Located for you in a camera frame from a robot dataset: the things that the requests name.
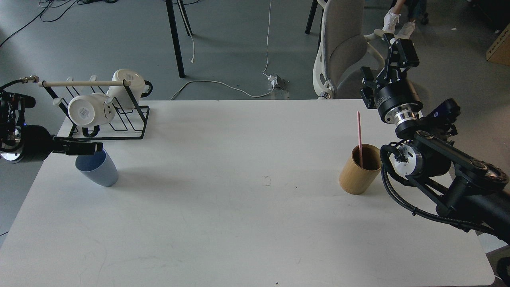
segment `sticker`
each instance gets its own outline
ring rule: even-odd
[[[87,108],[81,108],[78,110],[78,114],[82,119],[90,118],[90,111]]]

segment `table leg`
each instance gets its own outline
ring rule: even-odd
[[[317,10],[317,0],[312,0],[312,7],[310,8],[310,14],[308,15],[307,28],[305,29],[305,34],[310,34],[310,30],[312,29],[312,23],[314,22],[315,11]]]
[[[172,33],[173,49],[175,51],[175,60],[177,62],[177,70],[179,78],[184,78],[183,57],[181,54],[181,46],[179,45],[179,35],[177,34],[177,25],[175,24],[175,14],[173,13],[172,0],[166,0],[166,10],[168,12],[168,20],[170,22],[170,31]]]
[[[190,21],[188,20],[188,14],[186,14],[186,8],[184,7],[183,0],[177,0],[177,4],[179,6],[179,11],[181,12],[181,17],[183,18],[184,27],[186,27],[186,33],[188,36],[193,35],[191,31]]]

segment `white sneaker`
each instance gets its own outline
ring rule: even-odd
[[[391,9],[384,16],[384,27],[382,30],[386,33],[395,34],[395,26],[398,23],[398,18],[400,14],[394,14],[391,12]]]
[[[397,38],[409,39],[414,29],[416,28],[415,22],[416,20],[404,23],[404,26],[402,27],[402,29],[400,29],[400,31],[397,34]]]

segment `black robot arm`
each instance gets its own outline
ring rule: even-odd
[[[454,122],[461,114],[455,100],[447,99],[427,116],[419,116],[423,105],[406,79],[406,72],[419,64],[414,46],[410,40],[395,39],[392,34],[385,34],[384,39],[389,47],[385,67],[377,77],[362,67],[361,95],[367,108],[377,109],[384,123],[395,124],[395,133],[401,139],[380,149],[387,192],[413,215],[464,231],[490,233],[510,244],[510,195],[504,191],[508,176],[448,141],[457,135]],[[449,187],[432,180],[446,174],[452,164],[455,178]],[[437,214],[405,201],[391,185],[389,176],[420,189],[436,204]]]
[[[56,137],[42,126],[25,123],[25,109],[33,108],[33,97],[6,92],[4,89],[17,83],[33,81],[30,76],[11,81],[0,87],[0,154],[11,163],[43,161],[52,152],[67,155],[92,155],[103,149],[102,142],[78,141],[70,137]]]

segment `table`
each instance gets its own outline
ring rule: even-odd
[[[170,23],[170,32],[172,34],[172,43],[173,50],[175,52],[175,62],[177,63],[177,71],[179,73],[179,78],[184,78],[186,75],[184,74],[184,65],[183,65],[183,57],[181,54],[181,44],[179,44],[179,34],[177,32],[177,24],[175,23],[175,14],[173,11],[172,0],[165,0],[166,11],[168,14],[168,21]],[[191,27],[188,20],[188,14],[186,13],[186,8],[184,7],[183,0],[177,0],[177,6],[179,7],[179,11],[181,13],[181,17],[183,18],[184,27],[186,28],[186,33],[188,36],[193,35],[191,31]]]
[[[357,110],[365,143],[395,140],[362,101],[142,104],[145,138],[105,142],[119,170],[112,187],[79,174],[74,157],[44,162],[0,249],[3,286],[493,282],[474,232],[411,216],[379,177],[363,195],[341,190]]]

